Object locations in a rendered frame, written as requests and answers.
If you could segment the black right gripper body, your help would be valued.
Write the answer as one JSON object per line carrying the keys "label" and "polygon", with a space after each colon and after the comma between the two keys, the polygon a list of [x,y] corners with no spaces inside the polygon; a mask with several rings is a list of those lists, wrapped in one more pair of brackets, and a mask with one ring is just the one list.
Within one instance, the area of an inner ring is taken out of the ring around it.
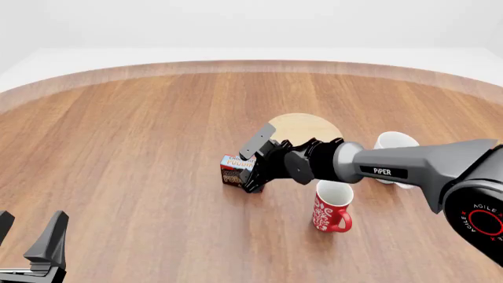
{"label": "black right gripper body", "polygon": [[268,183],[274,179],[291,178],[285,166],[285,155],[293,145],[289,140],[281,142],[267,141],[257,152],[256,169],[254,169],[258,183]]}

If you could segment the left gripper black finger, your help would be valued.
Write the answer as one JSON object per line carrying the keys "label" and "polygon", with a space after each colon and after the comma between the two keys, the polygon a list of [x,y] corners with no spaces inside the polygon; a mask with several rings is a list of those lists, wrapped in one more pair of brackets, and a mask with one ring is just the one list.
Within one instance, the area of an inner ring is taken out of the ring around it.
{"label": "left gripper black finger", "polygon": [[12,228],[15,221],[15,216],[8,211],[0,211],[0,245],[5,240],[6,235]]}
{"label": "left gripper black finger", "polygon": [[65,239],[69,216],[56,211],[38,240],[25,252],[30,270],[49,270],[51,267],[66,269]]}

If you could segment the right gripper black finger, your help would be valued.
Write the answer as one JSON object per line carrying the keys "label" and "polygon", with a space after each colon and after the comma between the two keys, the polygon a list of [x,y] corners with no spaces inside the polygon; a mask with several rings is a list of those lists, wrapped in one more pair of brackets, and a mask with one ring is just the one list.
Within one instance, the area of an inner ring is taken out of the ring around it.
{"label": "right gripper black finger", "polygon": [[240,173],[240,187],[246,193],[261,193],[264,189],[263,173],[259,170],[259,165],[244,169]]}

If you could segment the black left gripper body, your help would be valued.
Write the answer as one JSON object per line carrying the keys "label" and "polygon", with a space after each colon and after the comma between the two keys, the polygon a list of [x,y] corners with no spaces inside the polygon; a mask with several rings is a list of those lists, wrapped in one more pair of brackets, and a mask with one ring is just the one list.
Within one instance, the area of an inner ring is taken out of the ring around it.
{"label": "black left gripper body", "polygon": [[35,266],[35,269],[0,268],[0,283],[63,283],[66,270],[58,266]]}

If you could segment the chocolate pudding box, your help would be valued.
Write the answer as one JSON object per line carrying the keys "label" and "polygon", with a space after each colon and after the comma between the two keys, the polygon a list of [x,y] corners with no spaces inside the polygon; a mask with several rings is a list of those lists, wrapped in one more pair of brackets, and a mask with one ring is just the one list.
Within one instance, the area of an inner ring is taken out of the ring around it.
{"label": "chocolate pudding box", "polygon": [[240,173],[252,171],[255,162],[255,157],[250,160],[242,160],[239,156],[225,155],[220,162],[222,183],[240,188],[242,186],[242,181],[239,178]]}

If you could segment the round tan wooden plate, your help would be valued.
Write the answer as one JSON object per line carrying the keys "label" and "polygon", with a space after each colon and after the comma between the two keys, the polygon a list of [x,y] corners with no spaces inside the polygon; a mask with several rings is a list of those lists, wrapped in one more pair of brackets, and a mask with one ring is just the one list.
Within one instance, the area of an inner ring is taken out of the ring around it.
{"label": "round tan wooden plate", "polygon": [[322,142],[330,142],[335,138],[342,138],[340,130],[321,117],[294,112],[274,117],[269,121],[276,131],[271,137],[282,142],[288,140],[292,145],[302,145],[312,138]]}

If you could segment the red mug with white pattern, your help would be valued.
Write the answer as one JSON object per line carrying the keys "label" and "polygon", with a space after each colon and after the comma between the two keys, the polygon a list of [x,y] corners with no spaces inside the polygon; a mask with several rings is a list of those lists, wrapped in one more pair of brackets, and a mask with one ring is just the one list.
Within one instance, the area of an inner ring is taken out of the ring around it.
{"label": "red mug with white pattern", "polygon": [[354,199],[353,189],[346,183],[319,181],[316,185],[312,223],[325,233],[346,233],[352,228],[347,212]]}

